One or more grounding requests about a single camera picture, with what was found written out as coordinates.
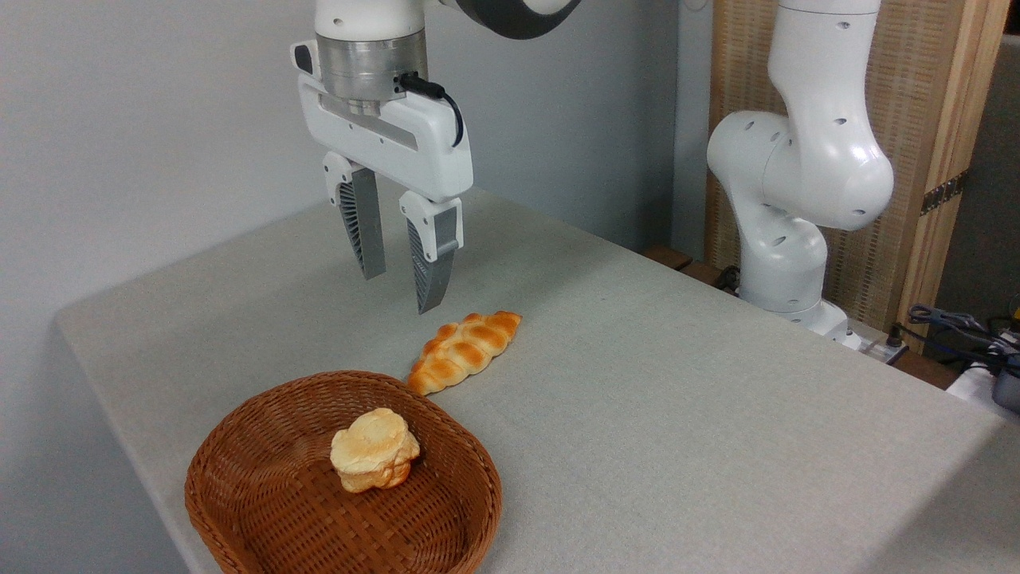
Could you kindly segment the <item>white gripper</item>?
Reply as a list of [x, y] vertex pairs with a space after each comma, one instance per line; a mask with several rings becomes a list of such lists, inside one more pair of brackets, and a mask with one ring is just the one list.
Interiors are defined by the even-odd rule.
[[474, 182], [469, 135], [454, 146], [453, 110], [416, 93], [380, 103], [375, 116], [355, 112], [322, 84], [318, 55], [312, 41], [291, 46], [308, 131], [332, 150], [322, 160], [329, 200], [341, 210], [356, 261], [370, 280], [386, 272], [375, 173], [412, 190], [398, 204], [423, 315], [443, 301], [455, 252], [464, 244], [462, 202], [455, 197]]

